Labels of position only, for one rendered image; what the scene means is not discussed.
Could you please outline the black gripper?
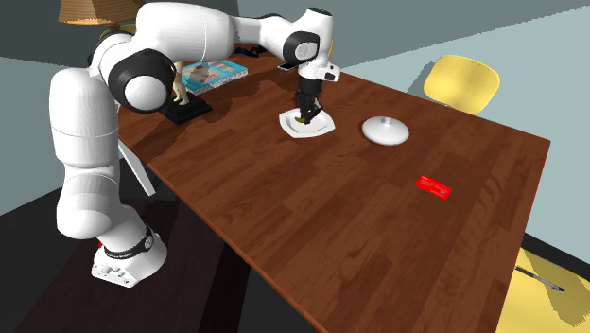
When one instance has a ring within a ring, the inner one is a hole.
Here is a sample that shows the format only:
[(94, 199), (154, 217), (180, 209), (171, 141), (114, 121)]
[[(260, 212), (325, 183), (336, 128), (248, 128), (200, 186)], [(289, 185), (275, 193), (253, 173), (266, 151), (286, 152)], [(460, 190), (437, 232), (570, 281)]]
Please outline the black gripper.
[(299, 106), (299, 113), (296, 117), (304, 118), (306, 125), (309, 125), (322, 110), (321, 105), (315, 104), (321, 87), (322, 81), (319, 79), (299, 77), (298, 89), (295, 91), (295, 100)]

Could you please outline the white square plate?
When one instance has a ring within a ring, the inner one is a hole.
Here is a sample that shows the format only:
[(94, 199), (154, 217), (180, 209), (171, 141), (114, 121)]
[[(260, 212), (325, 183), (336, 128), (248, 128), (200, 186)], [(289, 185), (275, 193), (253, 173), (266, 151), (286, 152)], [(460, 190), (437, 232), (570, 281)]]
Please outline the white square plate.
[(317, 137), (336, 128), (332, 117), (325, 111), (320, 111), (309, 124), (296, 120), (296, 117), (300, 114), (298, 108), (279, 114), (281, 128), (292, 138)]

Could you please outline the white round lid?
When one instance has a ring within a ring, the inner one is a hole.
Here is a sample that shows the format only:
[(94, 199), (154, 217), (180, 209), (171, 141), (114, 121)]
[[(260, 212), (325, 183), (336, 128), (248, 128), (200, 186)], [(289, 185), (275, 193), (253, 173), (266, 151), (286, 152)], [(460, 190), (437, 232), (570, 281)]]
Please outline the white round lid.
[(382, 146), (397, 146), (409, 138), (409, 129), (401, 121), (388, 116), (374, 116), (361, 125), (363, 135)]

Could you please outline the black and blue object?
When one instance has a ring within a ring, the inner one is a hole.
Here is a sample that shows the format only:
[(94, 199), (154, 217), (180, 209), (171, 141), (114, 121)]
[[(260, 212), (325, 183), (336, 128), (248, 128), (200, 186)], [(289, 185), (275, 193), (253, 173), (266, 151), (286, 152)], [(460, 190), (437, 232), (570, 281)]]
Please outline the black and blue object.
[(234, 50), (235, 54), (242, 54), (251, 58), (258, 58), (261, 54), (266, 53), (267, 49), (262, 45), (254, 45), (250, 48), (239, 46)]

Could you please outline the teal book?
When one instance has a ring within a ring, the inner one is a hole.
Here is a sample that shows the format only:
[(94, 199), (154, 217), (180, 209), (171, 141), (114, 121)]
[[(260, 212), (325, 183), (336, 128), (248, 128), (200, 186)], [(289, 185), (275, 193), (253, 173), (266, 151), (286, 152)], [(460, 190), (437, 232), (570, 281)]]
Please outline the teal book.
[(197, 62), (183, 68), (182, 82), (188, 92), (197, 96), (248, 74), (246, 67), (228, 60)]

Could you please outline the brown wooden table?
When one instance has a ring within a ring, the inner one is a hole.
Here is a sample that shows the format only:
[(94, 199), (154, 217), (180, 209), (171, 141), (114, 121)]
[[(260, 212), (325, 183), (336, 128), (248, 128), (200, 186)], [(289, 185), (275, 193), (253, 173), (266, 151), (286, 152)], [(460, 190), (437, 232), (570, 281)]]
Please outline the brown wooden table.
[[(121, 139), (321, 333), (495, 333), (548, 141), (351, 75), (322, 88), (336, 128), (295, 139), (296, 74), (238, 62), (209, 114), (122, 110)], [(374, 116), (408, 140), (369, 141)]]

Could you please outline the tan figure on black base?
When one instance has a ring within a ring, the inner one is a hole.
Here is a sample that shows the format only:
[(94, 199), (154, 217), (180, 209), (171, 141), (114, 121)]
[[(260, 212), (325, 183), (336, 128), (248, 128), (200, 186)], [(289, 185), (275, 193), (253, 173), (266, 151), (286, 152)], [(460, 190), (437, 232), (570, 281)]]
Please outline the tan figure on black base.
[(174, 97), (170, 99), (160, 113), (176, 125), (182, 125), (196, 117), (212, 111), (212, 107), (202, 98), (186, 90), (182, 81), (183, 62), (176, 61), (175, 78), (172, 85)]

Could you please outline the red card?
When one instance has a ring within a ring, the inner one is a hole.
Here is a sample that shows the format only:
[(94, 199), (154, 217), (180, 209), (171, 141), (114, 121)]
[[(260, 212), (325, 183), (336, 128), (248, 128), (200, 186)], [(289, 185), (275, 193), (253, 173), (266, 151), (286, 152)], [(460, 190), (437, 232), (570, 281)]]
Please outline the red card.
[(423, 190), (444, 200), (446, 200), (452, 192), (451, 187), (431, 178), (428, 178), (426, 176), (421, 176), (420, 179), (417, 181), (416, 185), (422, 188)]

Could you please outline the dark pen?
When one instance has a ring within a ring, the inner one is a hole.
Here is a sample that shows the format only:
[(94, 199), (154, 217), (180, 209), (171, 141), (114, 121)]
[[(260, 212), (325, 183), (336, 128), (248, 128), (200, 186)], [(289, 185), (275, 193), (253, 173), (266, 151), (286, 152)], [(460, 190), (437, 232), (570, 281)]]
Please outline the dark pen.
[(562, 288), (562, 287), (560, 287), (560, 286), (558, 286), (558, 285), (556, 285), (556, 284), (554, 284), (554, 283), (552, 283), (550, 281), (547, 281), (546, 279), (540, 277), (539, 275), (537, 275), (537, 274), (535, 274), (533, 272), (530, 272), (530, 271), (524, 269), (523, 267), (520, 267), (520, 266), (515, 265), (514, 266), (514, 269), (516, 271), (518, 271), (518, 272), (523, 273), (524, 275), (526, 275), (526, 276), (528, 276), (530, 278), (533, 278), (533, 279), (539, 281), (540, 283), (544, 284), (548, 288), (551, 288), (551, 289), (554, 289), (554, 290), (557, 290), (557, 291), (561, 291), (561, 292), (564, 291), (564, 288)]

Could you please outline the dark robot stand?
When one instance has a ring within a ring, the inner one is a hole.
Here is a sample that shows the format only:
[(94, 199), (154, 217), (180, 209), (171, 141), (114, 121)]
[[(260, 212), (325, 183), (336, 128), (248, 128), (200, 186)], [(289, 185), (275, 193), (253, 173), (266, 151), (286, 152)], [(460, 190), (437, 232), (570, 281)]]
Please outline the dark robot stand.
[(162, 237), (164, 265), (119, 287), (91, 276), (97, 243), (85, 241), (15, 333), (237, 333), (248, 264), (165, 187), (151, 197), (124, 188), (121, 196)]

